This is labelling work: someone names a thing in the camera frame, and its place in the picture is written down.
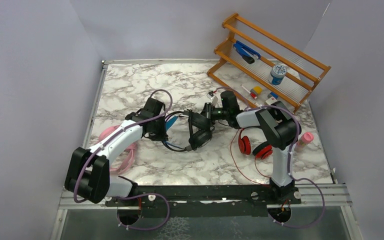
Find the pink headphones with cable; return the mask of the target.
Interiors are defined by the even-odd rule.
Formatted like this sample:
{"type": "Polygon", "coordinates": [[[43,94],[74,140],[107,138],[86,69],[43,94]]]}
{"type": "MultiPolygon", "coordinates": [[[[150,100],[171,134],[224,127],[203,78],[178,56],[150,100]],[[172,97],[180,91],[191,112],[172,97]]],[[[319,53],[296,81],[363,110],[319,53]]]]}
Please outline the pink headphones with cable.
{"type": "MultiPolygon", "coordinates": [[[[101,142],[104,140],[107,136],[109,136],[111,133],[113,133],[115,130],[117,130],[119,125],[114,125],[106,128],[103,132],[100,133],[98,136],[98,141],[101,142]]],[[[124,159],[116,160],[115,163],[117,166],[111,166],[109,171],[113,175],[122,175],[125,173],[129,168],[133,165],[135,161],[135,155],[137,153],[137,143],[134,142],[130,144],[125,150],[126,152],[124,159]]]]}

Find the black blue headphones with cable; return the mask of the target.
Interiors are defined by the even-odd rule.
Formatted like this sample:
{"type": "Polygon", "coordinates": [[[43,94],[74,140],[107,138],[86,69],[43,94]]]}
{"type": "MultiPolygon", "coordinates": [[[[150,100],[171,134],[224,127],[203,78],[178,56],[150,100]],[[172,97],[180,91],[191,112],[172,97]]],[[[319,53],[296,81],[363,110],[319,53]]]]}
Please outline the black blue headphones with cable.
{"type": "Polygon", "coordinates": [[[162,144],[173,152],[196,151],[205,146],[213,138],[214,126],[211,120],[192,110],[174,111],[165,117],[165,129],[168,130],[179,117],[187,118],[188,124],[188,146],[181,147],[174,143],[163,140],[162,144]]]}

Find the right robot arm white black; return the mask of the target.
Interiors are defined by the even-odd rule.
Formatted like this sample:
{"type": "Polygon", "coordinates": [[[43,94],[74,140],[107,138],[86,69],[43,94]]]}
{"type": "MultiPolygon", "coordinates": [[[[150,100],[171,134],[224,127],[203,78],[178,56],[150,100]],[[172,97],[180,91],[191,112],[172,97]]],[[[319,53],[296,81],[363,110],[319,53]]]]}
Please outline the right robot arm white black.
{"type": "Polygon", "coordinates": [[[221,93],[222,107],[206,103],[201,115],[206,122],[225,120],[237,130],[258,128],[272,147],[273,171],[269,178],[269,199],[280,204],[297,191],[292,176],[293,150],[301,133],[301,126],[286,106],[276,101],[271,105],[240,109],[233,91],[221,93]]]}

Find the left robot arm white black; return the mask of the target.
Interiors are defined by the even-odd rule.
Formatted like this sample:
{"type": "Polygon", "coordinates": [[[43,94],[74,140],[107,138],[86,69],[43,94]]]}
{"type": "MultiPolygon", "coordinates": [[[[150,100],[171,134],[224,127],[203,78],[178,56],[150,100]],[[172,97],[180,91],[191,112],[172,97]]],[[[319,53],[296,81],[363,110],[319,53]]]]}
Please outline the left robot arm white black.
{"type": "Polygon", "coordinates": [[[69,163],[64,188],[73,193],[78,202],[99,203],[106,197],[118,197],[124,205],[137,200],[133,181],[110,174],[110,166],[131,144],[144,135],[158,141],[166,137],[165,104],[148,98],[139,112],[128,114],[110,135],[89,148],[76,148],[69,163]]]}

